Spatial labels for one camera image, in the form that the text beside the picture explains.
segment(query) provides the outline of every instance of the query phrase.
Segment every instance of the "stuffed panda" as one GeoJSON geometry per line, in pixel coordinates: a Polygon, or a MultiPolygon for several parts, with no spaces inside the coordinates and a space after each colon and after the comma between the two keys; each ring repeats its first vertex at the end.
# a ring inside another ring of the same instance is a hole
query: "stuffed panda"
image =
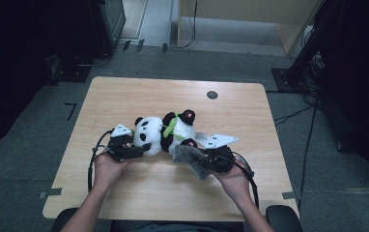
{"type": "Polygon", "coordinates": [[[150,150],[143,153],[146,156],[154,156],[161,152],[162,120],[159,117],[139,117],[134,125],[136,129],[133,134],[133,145],[142,147],[144,144],[150,143],[150,150]]]}
{"type": "Polygon", "coordinates": [[[170,112],[162,120],[161,129],[161,149],[173,155],[177,145],[188,145],[197,147],[196,132],[193,129],[193,122],[196,114],[193,110],[187,109],[181,114],[170,112]]]}

